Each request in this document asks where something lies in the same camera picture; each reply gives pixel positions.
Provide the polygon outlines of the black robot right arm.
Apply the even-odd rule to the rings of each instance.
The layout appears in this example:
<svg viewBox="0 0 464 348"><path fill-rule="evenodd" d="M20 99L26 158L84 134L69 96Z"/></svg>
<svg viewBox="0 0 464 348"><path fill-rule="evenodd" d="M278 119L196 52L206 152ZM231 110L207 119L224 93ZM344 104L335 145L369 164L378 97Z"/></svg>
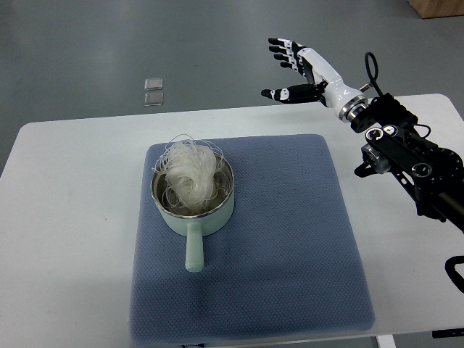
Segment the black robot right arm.
<svg viewBox="0 0 464 348"><path fill-rule="evenodd" d="M354 106L347 119L367 141L356 176L391 173L415 202L418 215L463 228L463 160L458 153L420 135L418 117L390 94Z"/></svg>

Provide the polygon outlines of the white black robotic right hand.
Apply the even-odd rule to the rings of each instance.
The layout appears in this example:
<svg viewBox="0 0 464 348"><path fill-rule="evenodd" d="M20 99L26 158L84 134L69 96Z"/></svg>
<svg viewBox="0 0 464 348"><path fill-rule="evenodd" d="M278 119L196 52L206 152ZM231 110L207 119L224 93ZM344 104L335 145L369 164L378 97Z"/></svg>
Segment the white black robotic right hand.
<svg viewBox="0 0 464 348"><path fill-rule="evenodd" d="M264 89L261 95L282 104L320 102L341 121L352 122L367 107L363 92L346 85L338 72L314 49L285 38L270 38L269 51L283 68L299 73L306 82L296 86Z"/></svg>

